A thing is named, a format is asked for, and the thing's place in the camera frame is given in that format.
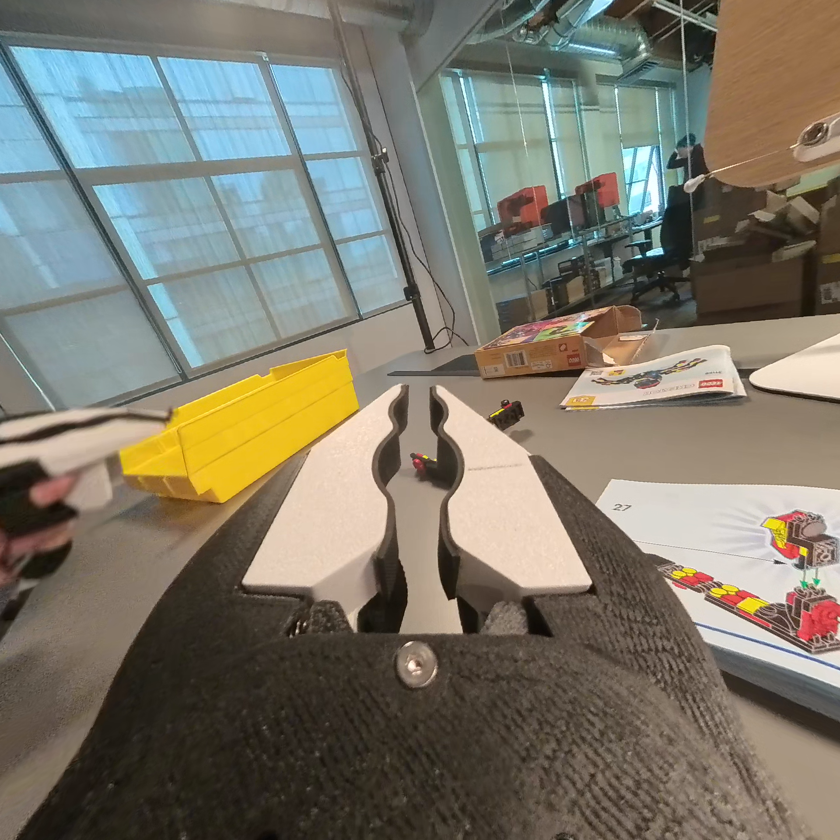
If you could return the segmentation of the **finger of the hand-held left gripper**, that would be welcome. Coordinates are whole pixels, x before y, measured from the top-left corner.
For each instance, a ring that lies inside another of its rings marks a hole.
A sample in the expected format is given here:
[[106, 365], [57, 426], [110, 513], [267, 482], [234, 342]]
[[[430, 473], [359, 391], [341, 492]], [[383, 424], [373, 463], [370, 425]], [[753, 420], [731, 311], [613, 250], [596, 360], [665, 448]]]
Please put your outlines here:
[[1, 445], [34, 445], [67, 437], [74, 446], [125, 448], [165, 430], [171, 411], [86, 407], [13, 416], [2, 420]]
[[121, 449], [96, 444], [79, 447], [67, 437], [58, 437], [40, 444], [2, 446], [1, 467], [37, 461], [48, 480], [77, 474], [77, 483], [64, 502], [82, 513], [103, 508], [111, 500], [108, 460]]

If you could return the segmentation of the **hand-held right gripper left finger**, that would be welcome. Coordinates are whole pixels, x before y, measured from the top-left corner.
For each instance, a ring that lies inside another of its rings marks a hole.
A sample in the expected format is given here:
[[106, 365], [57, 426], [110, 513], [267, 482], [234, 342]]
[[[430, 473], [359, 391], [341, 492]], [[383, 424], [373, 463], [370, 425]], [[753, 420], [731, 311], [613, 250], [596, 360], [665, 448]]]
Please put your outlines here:
[[408, 385], [309, 450], [242, 580], [250, 594], [335, 602], [360, 632], [398, 632], [407, 603], [395, 504]]

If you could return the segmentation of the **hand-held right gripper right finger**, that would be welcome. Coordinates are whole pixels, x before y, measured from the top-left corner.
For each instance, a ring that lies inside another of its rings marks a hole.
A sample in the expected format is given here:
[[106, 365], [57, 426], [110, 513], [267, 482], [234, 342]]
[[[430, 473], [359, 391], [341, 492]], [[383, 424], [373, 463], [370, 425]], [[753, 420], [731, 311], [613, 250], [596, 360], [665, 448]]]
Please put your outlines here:
[[529, 452], [442, 386], [429, 390], [437, 467], [447, 487], [438, 573], [464, 632], [499, 603], [578, 595], [592, 578]]

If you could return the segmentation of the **yellow plastic bin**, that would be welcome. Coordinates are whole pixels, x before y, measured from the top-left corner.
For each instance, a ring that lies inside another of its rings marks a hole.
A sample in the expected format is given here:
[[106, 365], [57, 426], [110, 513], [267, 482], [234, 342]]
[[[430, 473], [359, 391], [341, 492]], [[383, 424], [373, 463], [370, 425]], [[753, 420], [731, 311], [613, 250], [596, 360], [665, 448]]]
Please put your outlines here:
[[283, 364], [176, 408], [120, 452], [122, 474], [159, 497], [224, 503], [358, 409], [346, 350]]

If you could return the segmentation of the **black red yellow lego model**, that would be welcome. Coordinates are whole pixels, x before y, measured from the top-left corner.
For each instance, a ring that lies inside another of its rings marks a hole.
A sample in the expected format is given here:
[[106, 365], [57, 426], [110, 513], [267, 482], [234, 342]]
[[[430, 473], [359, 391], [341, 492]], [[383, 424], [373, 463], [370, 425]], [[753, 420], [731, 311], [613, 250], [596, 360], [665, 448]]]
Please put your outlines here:
[[[503, 400], [500, 407], [487, 416], [487, 421], [501, 432], [517, 425], [524, 418], [524, 410], [520, 401]], [[422, 480], [430, 480], [440, 485], [448, 482], [446, 470], [436, 458], [422, 453], [410, 453], [409, 457], [416, 476]]]

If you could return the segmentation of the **orange cardboard lego box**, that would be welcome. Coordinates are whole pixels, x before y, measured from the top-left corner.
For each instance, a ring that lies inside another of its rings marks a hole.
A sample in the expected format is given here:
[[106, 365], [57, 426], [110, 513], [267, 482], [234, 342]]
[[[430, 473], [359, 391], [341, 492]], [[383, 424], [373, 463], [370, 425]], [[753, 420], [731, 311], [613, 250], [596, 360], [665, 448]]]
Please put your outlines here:
[[655, 328], [632, 306], [610, 306], [517, 326], [475, 351], [483, 380], [624, 367]]

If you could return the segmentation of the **person's left hand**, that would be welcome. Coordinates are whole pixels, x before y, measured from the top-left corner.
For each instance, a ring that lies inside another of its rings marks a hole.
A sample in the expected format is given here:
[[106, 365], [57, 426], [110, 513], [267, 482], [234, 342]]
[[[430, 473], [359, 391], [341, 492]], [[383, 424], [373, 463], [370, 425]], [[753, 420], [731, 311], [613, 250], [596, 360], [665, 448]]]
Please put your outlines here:
[[[29, 502], [35, 508], [47, 508], [57, 501], [63, 501], [76, 485], [77, 478], [77, 474], [66, 474], [43, 480], [29, 489]], [[18, 582], [18, 567], [31, 555], [48, 553], [67, 545], [71, 541], [73, 529], [73, 522], [65, 521], [14, 538], [2, 529], [1, 586], [6, 587]]]

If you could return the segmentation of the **open instruction booklet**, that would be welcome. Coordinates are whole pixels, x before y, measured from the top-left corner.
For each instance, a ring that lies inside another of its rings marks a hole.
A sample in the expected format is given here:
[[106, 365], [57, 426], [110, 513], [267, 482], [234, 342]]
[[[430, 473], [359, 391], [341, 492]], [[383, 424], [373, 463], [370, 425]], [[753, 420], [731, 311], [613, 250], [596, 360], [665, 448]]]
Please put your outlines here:
[[596, 503], [727, 674], [838, 720], [839, 491], [613, 479]]

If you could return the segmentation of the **large grid window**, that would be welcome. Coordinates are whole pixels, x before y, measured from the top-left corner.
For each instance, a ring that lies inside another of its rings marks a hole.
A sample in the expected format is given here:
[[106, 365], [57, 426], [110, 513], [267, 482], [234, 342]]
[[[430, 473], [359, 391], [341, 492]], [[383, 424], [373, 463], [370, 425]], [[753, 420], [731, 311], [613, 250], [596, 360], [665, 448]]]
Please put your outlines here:
[[2, 346], [119, 403], [407, 304], [336, 61], [2, 35]]

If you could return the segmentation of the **metal shelf rack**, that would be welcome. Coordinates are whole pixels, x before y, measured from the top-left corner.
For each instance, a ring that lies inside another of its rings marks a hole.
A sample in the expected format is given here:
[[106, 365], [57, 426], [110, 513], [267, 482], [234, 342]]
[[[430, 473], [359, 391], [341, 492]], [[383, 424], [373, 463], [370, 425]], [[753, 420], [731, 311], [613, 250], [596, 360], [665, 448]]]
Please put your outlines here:
[[496, 257], [486, 264], [491, 299], [498, 312], [524, 308], [533, 319], [537, 295], [560, 285], [549, 302], [560, 310], [594, 303], [626, 284], [624, 265], [639, 249], [658, 245], [663, 214], [618, 217], [589, 228], [549, 237], [549, 227], [521, 235], [520, 243], [502, 239]]

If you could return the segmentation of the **black stand pole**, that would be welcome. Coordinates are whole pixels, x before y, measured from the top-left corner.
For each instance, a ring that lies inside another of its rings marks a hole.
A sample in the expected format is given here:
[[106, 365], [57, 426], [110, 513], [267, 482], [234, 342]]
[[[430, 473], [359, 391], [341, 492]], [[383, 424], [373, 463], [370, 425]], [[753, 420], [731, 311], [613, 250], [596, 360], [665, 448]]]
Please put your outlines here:
[[369, 151], [369, 156], [371, 157], [374, 178], [379, 187], [386, 219], [394, 238], [397, 257], [404, 278], [403, 295], [405, 300], [413, 307], [416, 323], [423, 340], [423, 349], [426, 354], [431, 354], [436, 351], [434, 336], [427, 320], [422, 300], [422, 293], [414, 276], [410, 250], [406, 246], [406, 241], [403, 236], [401, 219], [400, 214], [398, 213], [396, 200], [392, 196], [392, 192], [390, 190], [387, 167], [389, 161], [388, 154], [385, 148], [376, 139], [373, 131], [371, 118], [364, 102], [364, 94], [361, 89], [361, 84], [353, 67], [350, 46], [344, 31], [339, 3], [336, 1], [328, 1], [327, 7], [332, 23], [333, 35], [339, 50], [343, 74], [345, 75], [349, 86], [353, 105], [360, 118], [364, 139]]

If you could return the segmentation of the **stack of cardboard boxes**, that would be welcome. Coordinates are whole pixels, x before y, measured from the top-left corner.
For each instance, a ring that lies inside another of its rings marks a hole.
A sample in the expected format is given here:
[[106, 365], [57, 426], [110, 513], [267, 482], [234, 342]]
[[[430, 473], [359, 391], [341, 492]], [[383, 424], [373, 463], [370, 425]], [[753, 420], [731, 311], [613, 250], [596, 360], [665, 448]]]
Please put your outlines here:
[[839, 178], [790, 194], [710, 176], [692, 197], [696, 323], [839, 312]]

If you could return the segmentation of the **wooden board on white stand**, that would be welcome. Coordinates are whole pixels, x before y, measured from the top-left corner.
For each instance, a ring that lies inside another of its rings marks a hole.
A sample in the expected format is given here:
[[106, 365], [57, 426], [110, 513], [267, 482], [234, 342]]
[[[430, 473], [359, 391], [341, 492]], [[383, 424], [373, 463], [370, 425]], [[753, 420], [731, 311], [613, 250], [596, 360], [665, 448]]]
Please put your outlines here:
[[[839, 1], [721, 2], [705, 134], [705, 181], [770, 186], [839, 158]], [[818, 214], [816, 301], [838, 314], [838, 173]], [[839, 399], [838, 333], [751, 373], [761, 391]]]

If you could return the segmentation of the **dark flat base plate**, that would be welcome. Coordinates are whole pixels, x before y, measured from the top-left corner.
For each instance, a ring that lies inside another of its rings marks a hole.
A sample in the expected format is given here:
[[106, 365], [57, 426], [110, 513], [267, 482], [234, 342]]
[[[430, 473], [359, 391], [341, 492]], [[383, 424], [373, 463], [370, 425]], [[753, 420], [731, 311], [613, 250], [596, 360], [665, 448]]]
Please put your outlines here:
[[473, 354], [463, 354], [428, 370], [393, 370], [391, 377], [480, 377], [480, 371]]

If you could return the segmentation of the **silver ventilation duct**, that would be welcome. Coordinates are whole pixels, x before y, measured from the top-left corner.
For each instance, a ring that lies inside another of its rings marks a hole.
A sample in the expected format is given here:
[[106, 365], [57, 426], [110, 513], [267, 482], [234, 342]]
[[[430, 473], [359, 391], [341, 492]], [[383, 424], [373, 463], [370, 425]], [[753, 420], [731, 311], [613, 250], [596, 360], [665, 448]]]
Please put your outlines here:
[[610, 2], [501, 2], [471, 36], [470, 43], [506, 39], [552, 52], [615, 60], [634, 74], [656, 56], [642, 25], [606, 15]]

